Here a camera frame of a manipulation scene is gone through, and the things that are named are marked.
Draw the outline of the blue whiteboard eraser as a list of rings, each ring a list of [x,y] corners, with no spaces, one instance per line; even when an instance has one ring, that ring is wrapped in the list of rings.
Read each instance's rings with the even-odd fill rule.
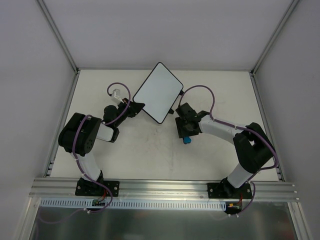
[[[185,145],[190,144],[192,142],[192,139],[189,136],[183,137],[182,140]]]

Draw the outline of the white whiteboard black frame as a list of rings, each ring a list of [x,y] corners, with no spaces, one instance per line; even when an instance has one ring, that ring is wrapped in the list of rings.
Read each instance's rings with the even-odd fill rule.
[[[183,83],[162,63],[158,62],[139,87],[132,100],[144,104],[143,111],[155,122],[162,124],[178,96]]]

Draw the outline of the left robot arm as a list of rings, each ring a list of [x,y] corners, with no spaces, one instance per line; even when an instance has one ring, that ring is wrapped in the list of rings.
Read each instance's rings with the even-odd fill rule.
[[[103,118],[74,113],[58,137],[58,145],[74,158],[81,177],[75,195],[92,197],[117,197],[118,181],[104,180],[92,149],[96,140],[114,143],[119,136],[119,125],[127,118],[134,118],[144,108],[144,103],[129,102],[124,98],[117,106],[108,105]]]

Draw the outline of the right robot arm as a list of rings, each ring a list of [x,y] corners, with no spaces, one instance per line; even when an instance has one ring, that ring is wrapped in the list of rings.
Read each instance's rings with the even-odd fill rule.
[[[196,112],[188,103],[175,110],[178,137],[189,144],[193,136],[208,134],[231,143],[236,152],[238,164],[220,183],[208,183],[210,199],[249,199],[253,196],[249,180],[275,157],[272,146],[262,127],[252,122],[239,126],[213,118],[207,111]]]

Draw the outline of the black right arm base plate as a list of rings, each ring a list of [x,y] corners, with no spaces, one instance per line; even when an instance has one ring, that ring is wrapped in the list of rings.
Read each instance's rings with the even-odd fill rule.
[[[223,182],[209,182],[207,186],[207,195],[209,199],[251,199],[253,194],[249,183],[244,183],[239,188]]]

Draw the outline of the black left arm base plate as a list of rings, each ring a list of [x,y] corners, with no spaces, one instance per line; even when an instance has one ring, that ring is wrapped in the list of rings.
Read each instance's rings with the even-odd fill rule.
[[[113,197],[119,196],[120,182],[115,180],[103,180],[102,184],[106,186],[112,193]],[[106,193],[107,197],[110,197],[110,193],[102,186],[93,183],[92,181],[84,180],[80,178],[77,181],[75,195],[82,197],[101,197]]]

